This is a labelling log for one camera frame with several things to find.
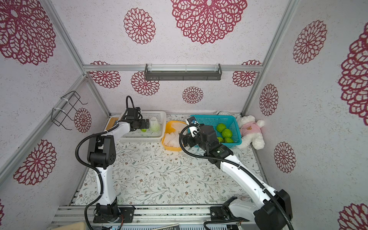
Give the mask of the white foam net sleeve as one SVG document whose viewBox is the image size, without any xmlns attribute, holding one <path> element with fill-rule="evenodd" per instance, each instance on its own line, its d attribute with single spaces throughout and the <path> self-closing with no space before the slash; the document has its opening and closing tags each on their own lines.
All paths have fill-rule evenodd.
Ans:
<svg viewBox="0 0 368 230">
<path fill-rule="evenodd" d="M 157 117 L 152 117 L 149 120 L 149 129 L 153 133 L 159 133 L 161 132 L 161 124 L 159 123 Z"/>
</svg>

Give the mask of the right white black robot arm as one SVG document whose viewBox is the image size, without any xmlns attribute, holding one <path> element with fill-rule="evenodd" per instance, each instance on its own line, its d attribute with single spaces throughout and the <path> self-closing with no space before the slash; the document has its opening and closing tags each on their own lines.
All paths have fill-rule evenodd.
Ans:
<svg viewBox="0 0 368 230">
<path fill-rule="evenodd" d="M 250 172 L 228 147 L 218 141 L 212 126 L 187 120 L 187 126 L 179 134 L 179 145 L 189 156 L 207 159 L 228 174 L 252 199 L 245 202 L 237 197 L 227 200 L 215 211 L 215 216 L 204 222 L 224 224 L 254 222 L 260 230 L 281 230 L 292 225 L 291 198 L 285 190 L 277 191 Z"/>
</svg>

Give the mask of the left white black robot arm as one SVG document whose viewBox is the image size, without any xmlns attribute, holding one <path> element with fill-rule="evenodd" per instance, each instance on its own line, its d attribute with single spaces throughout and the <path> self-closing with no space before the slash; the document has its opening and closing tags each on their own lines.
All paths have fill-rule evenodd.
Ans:
<svg viewBox="0 0 368 230">
<path fill-rule="evenodd" d="M 75 157 L 79 163 L 92 169 L 98 181 L 98 198 L 85 208 L 85 219 L 89 222 L 87 211 L 96 205 L 94 223 L 114 223 L 123 219 L 118 208 L 113 183 L 113 164 L 117 153 L 115 140 L 137 129 L 149 128 L 149 120 L 144 120 L 139 107 L 135 107 L 132 97 L 126 97 L 126 110 L 114 126 L 104 132 L 84 138 L 76 147 Z"/>
</svg>

